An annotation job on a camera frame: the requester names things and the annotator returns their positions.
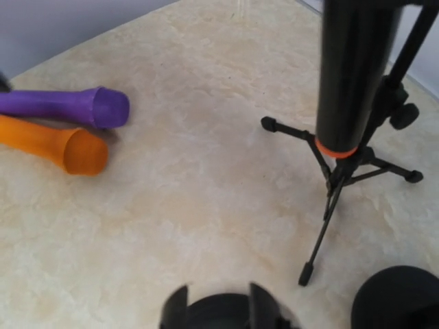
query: orange cylinder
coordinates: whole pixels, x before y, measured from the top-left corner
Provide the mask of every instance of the orange cylinder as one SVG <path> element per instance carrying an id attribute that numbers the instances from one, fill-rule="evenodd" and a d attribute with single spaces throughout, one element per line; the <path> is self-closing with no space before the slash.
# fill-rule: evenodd
<path id="1" fill-rule="evenodd" d="M 85 129 L 54 129 L 5 116 L 0 143 L 49 159 L 72 175 L 97 175 L 108 159 L 105 142 Z"/>

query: black plastic object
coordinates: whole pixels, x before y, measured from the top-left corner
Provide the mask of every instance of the black plastic object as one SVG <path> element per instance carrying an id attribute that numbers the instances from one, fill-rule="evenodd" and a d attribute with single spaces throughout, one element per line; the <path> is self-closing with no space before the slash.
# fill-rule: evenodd
<path id="1" fill-rule="evenodd" d="M 351 328 L 439 328 L 439 279 L 410 266 L 380 271 L 355 296 Z"/>
<path id="2" fill-rule="evenodd" d="M 316 138 L 331 152 L 324 153 L 347 154 L 358 146 L 400 17 L 400 8 L 324 2 L 316 125 Z"/>
<path id="3" fill-rule="evenodd" d="M 390 117 L 390 124 L 396 130 L 402 130 L 411 125 L 419 117 L 419 109 L 413 103 L 405 104 Z"/>
<path id="4" fill-rule="evenodd" d="M 181 287 L 163 307 L 160 329 L 292 329 L 276 300 L 257 284 L 250 295 L 223 293 L 187 306 Z"/>
<path id="5" fill-rule="evenodd" d="M 11 87 L 3 74 L 0 72 L 0 93 L 8 93 L 11 91 Z"/>

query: black tripod stand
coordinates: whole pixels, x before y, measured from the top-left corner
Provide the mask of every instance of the black tripod stand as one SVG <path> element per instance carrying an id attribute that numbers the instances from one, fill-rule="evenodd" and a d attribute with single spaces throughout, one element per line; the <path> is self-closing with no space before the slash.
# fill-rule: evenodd
<path id="1" fill-rule="evenodd" d="M 396 60 L 389 76 L 382 78 L 381 84 L 378 87 L 375 95 L 372 111 L 370 113 L 364 135 L 359 147 L 357 148 L 357 151 L 347 158 L 337 160 L 337 165 L 333 171 L 330 170 L 328 164 L 324 161 L 322 154 L 316 147 L 315 136 L 313 134 L 307 130 L 297 130 L 296 128 L 282 125 L 277 123 L 276 119 L 270 117 L 262 118 L 261 124 L 265 130 L 269 132 L 282 132 L 284 134 L 307 141 L 327 181 L 328 196 L 323 215 L 323 227 L 318 236 L 316 246 L 311 254 L 311 258 L 303 267 L 298 282 L 299 285 L 306 286 L 308 284 L 313 272 L 313 264 L 318 250 L 344 186 L 352 185 L 361 180 L 387 172 L 402 176 L 407 182 L 410 183 L 417 183 L 423 179 L 423 175 L 419 171 L 409 171 L 375 157 L 374 151 L 371 147 L 367 146 L 367 144 L 369 143 L 376 129 L 381 126 L 387 118 L 390 118 L 390 123 L 393 128 L 401 130 L 413 123 L 418 117 L 418 108 L 412 103 L 405 104 L 409 95 L 404 90 L 401 81 L 407 73 L 407 70 L 409 69 L 413 59 L 420 49 L 420 46 L 433 25 L 438 12 L 438 8 L 423 8 L 421 11 L 418 20 L 416 21 L 412 32 L 410 33 L 409 38 L 407 39 L 403 50 Z M 370 173 L 353 177 L 354 172 L 361 165 L 373 165 L 378 169 L 371 171 Z"/>

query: purple cylinder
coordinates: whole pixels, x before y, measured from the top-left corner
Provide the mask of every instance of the purple cylinder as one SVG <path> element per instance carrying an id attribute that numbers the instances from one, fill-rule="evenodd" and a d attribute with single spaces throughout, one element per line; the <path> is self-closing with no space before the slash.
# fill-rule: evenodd
<path id="1" fill-rule="evenodd" d="M 104 87 L 75 92 L 13 90 L 0 94 L 0 114 L 116 128 L 128 120 L 130 101 L 123 92 Z"/>

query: marble countertop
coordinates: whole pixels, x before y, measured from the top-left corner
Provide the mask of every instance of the marble countertop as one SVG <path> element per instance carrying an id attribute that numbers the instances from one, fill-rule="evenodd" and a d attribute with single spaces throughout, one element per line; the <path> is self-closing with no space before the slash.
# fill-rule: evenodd
<path id="1" fill-rule="evenodd" d="M 310 285 L 297 279 L 326 189 L 306 143 L 265 115 L 313 130 L 320 18 L 294 0 L 182 0 L 38 65 L 15 88 L 127 93 L 94 178 L 0 146 L 0 326 L 158 328 L 180 285 L 191 301 L 247 291 L 304 329 L 347 329 L 360 285 L 391 265 L 439 272 L 439 105 L 406 82 L 421 116 L 372 144 L 418 169 L 342 193 Z"/>

